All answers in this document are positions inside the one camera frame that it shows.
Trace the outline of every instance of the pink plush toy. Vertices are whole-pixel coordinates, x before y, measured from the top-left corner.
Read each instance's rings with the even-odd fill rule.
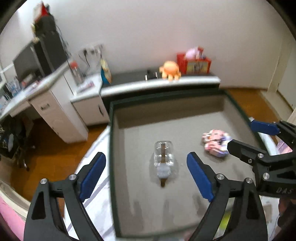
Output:
[[[216,157],[224,157],[228,155],[227,144],[231,141],[228,133],[222,130],[211,130],[202,135],[205,143],[205,150]]]

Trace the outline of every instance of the red box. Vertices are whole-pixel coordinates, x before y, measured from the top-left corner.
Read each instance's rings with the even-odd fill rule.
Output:
[[[186,59],[185,53],[177,54],[177,64],[182,74],[208,74],[211,62],[207,57],[205,59]]]

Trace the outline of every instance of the pink cloth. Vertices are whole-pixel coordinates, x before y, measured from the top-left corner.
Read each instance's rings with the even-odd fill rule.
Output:
[[[0,197],[0,213],[10,229],[21,240],[24,240],[25,221]]]

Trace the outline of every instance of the drawer handle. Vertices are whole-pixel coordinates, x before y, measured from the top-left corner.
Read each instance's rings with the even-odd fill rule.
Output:
[[[103,114],[103,112],[102,112],[102,110],[101,110],[100,105],[98,105],[98,108],[99,108],[99,111],[100,111],[101,115],[104,116],[104,114]]]
[[[41,110],[46,110],[50,107],[50,105],[47,103],[45,106],[41,106],[40,109]]]

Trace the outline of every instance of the red toy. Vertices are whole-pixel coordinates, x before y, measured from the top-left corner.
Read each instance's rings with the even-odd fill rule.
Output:
[[[208,74],[210,72],[212,61],[203,55],[203,50],[198,47],[199,55],[190,59],[186,58],[186,53],[177,54],[177,63],[182,74]]]

